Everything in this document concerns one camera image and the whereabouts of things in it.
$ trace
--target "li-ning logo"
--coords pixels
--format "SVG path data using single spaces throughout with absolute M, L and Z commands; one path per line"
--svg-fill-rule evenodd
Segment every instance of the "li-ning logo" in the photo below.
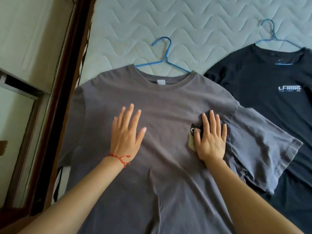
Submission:
M 299 85 L 283 85 L 283 86 L 279 86 L 278 87 L 278 91 L 280 92 L 292 92 L 292 91 L 296 91 L 296 92 L 300 92 L 301 91 L 301 86 Z

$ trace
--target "forearm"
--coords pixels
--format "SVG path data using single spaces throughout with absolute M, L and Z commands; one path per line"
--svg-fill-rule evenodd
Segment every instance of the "forearm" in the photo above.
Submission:
M 224 161 L 211 161 L 207 168 L 220 190 L 238 234 L 302 233 L 241 181 Z
M 89 212 L 123 169 L 115 157 L 106 157 L 64 197 L 20 233 L 77 233 Z

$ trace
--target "quilted mattress cover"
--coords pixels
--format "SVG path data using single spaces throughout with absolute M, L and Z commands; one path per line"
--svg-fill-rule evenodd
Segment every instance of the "quilted mattress cover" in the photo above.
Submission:
M 171 62 L 203 74 L 216 62 L 244 46 L 276 35 L 312 48 L 312 0 L 97 0 L 89 45 L 79 84 L 97 74 L 163 58 L 172 39 Z M 262 42 L 259 47 L 296 51 L 286 42 Z M 166 63 L 140 67 L 154 75 L 183 74 Z

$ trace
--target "hanger hook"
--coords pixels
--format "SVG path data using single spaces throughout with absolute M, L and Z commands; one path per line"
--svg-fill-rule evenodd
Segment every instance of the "hanger hook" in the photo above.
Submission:
M 271 20 L 271 19 L 264 19 L 263 21 L 262 21 L 262 23 L 261 23 L 261 26 L 263 26 L 263 24 L 265 23 L 265 22 L 267 22 L 267 21 L 269 21 L 269 22 L 271 22 L 272 23 L 272 26 L 273 26 L 273 28 L 272 28 L 272 37 L 269 39 L 269 40 L 273 40 L 273 39 L 277 39 L 276 38 L 276 34 L 275 34 L 275 23 L 274 23 L 274 21 L 273 20 Z
M 169 49 L 171 47 L 171 44 L 172 44 L 172 41 L 169 37 L 166 37 L 166 36 L 163 36 L 163 37 L 160 37 L 159 39 L 157 39 L 154 43 L 152 43 L 152 46 L 155 46 L 159 40 L 162 40 L 162 39 L 168 39 L 170 41 L 170 44 L 169 44 L 169 47 L 167 48 L 167 51 L 166 51 L 166 55 L 164 56 L 163 60 L 165 60 L 165 58 L 168 57 L 168 54 L 169 54 Z

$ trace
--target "bed frame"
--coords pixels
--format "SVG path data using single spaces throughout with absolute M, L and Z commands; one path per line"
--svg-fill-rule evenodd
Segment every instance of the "bed frame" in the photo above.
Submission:
M 22 208 L 8 207 L 0 211 L 0 229 L 15 221 L 34 216 L 51 205 L 54 183 L 57 177 L 59 157 L 69 101 L 79 79 L 80 62 L 87 44 L 96 0 L 78 0 L 60 61 L 59 72 L 51 94 L 49 110 L 43 128 L 26 203 Z

